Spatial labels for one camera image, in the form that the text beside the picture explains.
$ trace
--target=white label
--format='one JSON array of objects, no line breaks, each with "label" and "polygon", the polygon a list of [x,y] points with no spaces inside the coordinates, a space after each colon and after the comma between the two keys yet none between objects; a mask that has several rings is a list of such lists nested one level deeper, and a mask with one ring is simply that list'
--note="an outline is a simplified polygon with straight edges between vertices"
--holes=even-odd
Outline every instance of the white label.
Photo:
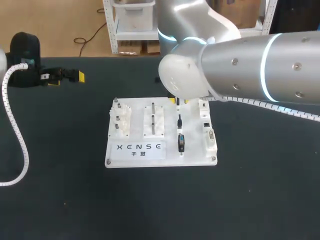
[{"label": "white label", "polygon": [[111,160],[164,160],[165,141],[115,142],[111,147]]}]

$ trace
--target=cardboard box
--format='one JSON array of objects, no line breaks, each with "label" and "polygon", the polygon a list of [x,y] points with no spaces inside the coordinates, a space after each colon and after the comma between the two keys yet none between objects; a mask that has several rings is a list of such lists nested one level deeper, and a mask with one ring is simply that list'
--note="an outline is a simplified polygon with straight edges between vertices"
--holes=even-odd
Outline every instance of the cardboard box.
[{"label": "cardboard box", "polygon": [[159,41],[147,41],[147,51],[148,54],[157,54],[160,53],[160,44]]},{"label": "cardboard box", "polygon": [[215,0],[214,10],[239,29],[254,28],[259,17],[261,0]]},{"label": "cardboard box", "polygon": [[118,53],[121,55],[137,56],[141,49],[141,41],[118,41]]}]

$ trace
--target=white test board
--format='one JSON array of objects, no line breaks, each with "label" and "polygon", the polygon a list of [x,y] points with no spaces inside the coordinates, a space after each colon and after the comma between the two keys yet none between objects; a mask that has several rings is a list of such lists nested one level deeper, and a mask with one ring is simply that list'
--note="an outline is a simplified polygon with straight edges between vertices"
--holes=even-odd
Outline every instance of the white test board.
[{"label": "white test board", "polygon": [[[208,112],[210,111],[209,103],[203,102],[207,104],[205,110],[199,107],[198,99],[190,100],[186,104],[181,100],[178,110],[176,104],[167,97],[119,98],[117,102],[113,101],[113,108],[120,103],[130,109],[130,123],[125,135],[119,136],[115,134],[118,131],[115,128],[116,121],[111,117],[105,166],[107,168],[215,166],[218,163],[218,147],[215,143],[210,150],[210,157],[207,157],[204,123],[210,123],[210,129],[212,124],[210,112]],[[146,118],[151,114],[148,109],[151,109],[152,103],[156,109],[163,109],[163,117],[155,118],[155,137],[146,134],[150,132],[146,129]],[[182,133],[185,138],[183,155],[178,151],[179,114],[181,114]]]}]

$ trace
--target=white cable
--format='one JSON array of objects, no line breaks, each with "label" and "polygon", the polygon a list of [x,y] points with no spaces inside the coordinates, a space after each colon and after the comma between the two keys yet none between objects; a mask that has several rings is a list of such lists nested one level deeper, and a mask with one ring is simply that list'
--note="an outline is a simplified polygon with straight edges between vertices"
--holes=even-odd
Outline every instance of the white cable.
[{"label": "white cable", "polygon": [[[241,97],[232,97],[232,96],[223,96],[222,98],[224,100],[227,100],[227,101],[249,104],[249,105],[252,105],[252,106],[256,106],[256,107],[260,107],[260,108],[264,108],[264,109],[269,109],[269,110],[276,111],[276,112],[279,112],[279,113],[295,116],[297,118],[309,119],[309,120],[312,120],[312,121],[320,122],[320,116],[319,115],[307,113],[307,112],[304,112],[304,111],[294,110],[294,109],[291,109],[291,108],[275,105],[275,104],[272,104],[272,103],[267,103],[267,102],[260,101],[260,100],[249,99],[249,98],[241,98]],[[202,97],[201,99],[205,100],[205,101],[217,101],[217,99],[215,97],[213,97],[213,96]]]},{"label": "white cable", "polygon": [[14,115],[11,111],[9,99],[8,99],[8,82],[9,82],[10,76],[17,70],[25,70],[25,69],[28,69],[28,64],[26,64],[26,63],[13,65],[5,73],[4,78],[3,78],[3,82],[2,82],[2,99],[3,99],[4,108],[6,110],[6,114],[8,115],[8,118],[9,118],[10,123],[12,125],[12,128],[15,132],[15,135],[18,138],[18,141],[20,143],[22,153],[23,153],[23,158],[24,158],[24,166],[23,166],[22,172],[20,173],[20,175],[16,179],[14,179],[12,181],[7,181],[7,182],[0,182],[0,187],[11,186],[11,185],[18,183],[21,179],[24,178],[24,176],[26,175],[26,173],[28,171],[28,167],[29,167],[29,155],[28,155],[27,146],[26,146],[26,143],[21,135],[19,127],[18,127],[16,120],[14,118]]}]

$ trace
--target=metal screw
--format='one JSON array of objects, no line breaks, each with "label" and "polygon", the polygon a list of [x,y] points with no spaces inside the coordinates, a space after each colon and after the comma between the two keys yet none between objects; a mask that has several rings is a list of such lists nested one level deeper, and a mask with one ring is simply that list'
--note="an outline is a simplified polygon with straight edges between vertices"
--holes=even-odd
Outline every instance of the metal screw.
[{"label": "metal screw", "polygon": [[309,42],[310,41],[310,38],[309,37],[304,37],[302,38],[302,42],[305,43],[305,42]]},{"label": "metal screw", "polygon": [[240,90],[240,87],[239,87],[237,84],[234,84],[234,85],[233,85],[233,88],[234,88],[235,90]]},{"label": "metal screw", "polygon": [[293,65],[293,69],[294,69],[295,71],[300,71],[300,70],[301,70],[301,67],[302,67],[302,65],[301,65],[300,62],[296,62],[296,63]]},{"label": "metal screw", "polygon": [[232,59],[232,65],[237,65],[238,64],[238,62],[239,62],[239,60],[238,60],[238,58],[234,58],[234,59]]},{"label": "metal screw", "polygon": [[303,98],[305,95],[302,92],[297,91],[295,93],[295,96],[298,97],[298,98]]}]

